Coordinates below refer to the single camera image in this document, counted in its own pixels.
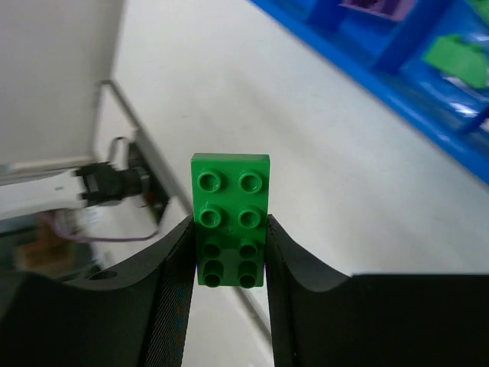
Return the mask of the green lego plate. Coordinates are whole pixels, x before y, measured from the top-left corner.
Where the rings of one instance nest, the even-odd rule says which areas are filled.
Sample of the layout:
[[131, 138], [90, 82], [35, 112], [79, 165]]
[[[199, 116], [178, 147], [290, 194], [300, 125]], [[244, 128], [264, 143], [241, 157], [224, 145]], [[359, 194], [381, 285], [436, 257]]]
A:
[[263, 286], [269, 156], [196, 153], [190, 168], [198, 283]]

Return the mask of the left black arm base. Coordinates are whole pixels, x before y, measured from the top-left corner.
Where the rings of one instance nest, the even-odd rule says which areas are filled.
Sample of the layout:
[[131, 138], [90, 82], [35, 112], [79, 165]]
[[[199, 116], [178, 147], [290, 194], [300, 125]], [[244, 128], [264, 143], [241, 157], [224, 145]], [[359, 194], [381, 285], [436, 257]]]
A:
[[108, 150], [108, 161], [112, 162], [117, 153], [117, 144], [127, 144], [123, 171], [127, 177], [125, 186], [131, 193], [130, 197], [138, 197], [140, 207], [145, 208], [159, 224], [170, 201], [167, 184], [164, 183], [163, 161], [146, 138], [139, 135], [130, 141], [126, 137], [113, 138]]

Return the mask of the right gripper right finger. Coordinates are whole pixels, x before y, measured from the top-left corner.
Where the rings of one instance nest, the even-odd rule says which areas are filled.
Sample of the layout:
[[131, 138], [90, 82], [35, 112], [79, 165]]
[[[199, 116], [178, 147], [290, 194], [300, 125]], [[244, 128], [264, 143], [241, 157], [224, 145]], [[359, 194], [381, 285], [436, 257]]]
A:
[[335, 270], [267, 221], [267, 293], [277, 366], [486, 366], [485, 274]]

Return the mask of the purple round lego brick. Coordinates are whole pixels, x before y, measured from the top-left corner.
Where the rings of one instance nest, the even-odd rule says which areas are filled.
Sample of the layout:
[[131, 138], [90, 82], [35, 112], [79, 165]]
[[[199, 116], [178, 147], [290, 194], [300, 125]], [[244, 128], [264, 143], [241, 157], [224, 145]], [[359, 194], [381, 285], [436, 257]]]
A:
[[391, 21], [402, 21], [416, 0], [343, 0], [340, 5]]

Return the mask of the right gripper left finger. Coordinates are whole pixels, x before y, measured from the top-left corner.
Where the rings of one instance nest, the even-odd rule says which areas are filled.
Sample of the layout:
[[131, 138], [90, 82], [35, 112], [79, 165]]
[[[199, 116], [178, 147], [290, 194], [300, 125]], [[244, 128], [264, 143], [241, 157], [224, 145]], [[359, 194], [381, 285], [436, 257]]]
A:
[[194, 225], [186, 218], [90, 278], [3, 271], [1, 364], [179, 366], [195, 270]]

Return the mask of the green lego brick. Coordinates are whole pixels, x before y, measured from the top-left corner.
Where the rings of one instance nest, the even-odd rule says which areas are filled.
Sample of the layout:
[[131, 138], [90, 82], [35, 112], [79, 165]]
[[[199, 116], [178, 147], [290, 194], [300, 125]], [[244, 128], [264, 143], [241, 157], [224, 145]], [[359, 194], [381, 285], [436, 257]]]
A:
[[460, 34], [437, 37], [423, 61], [473, 89], [488, 85], [488, 56], [479, 44], [464, 41]]

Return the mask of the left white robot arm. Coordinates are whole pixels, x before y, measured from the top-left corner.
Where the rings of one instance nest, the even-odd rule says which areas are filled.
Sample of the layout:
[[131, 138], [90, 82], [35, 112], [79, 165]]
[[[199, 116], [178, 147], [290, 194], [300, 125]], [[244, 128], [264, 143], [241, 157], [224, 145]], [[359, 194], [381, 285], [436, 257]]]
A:
[[87, 164], [50, 177], [2, 185], [1, 219], [58, 209], [116, 206], [149, 189], [150, 175], [142, 167]]

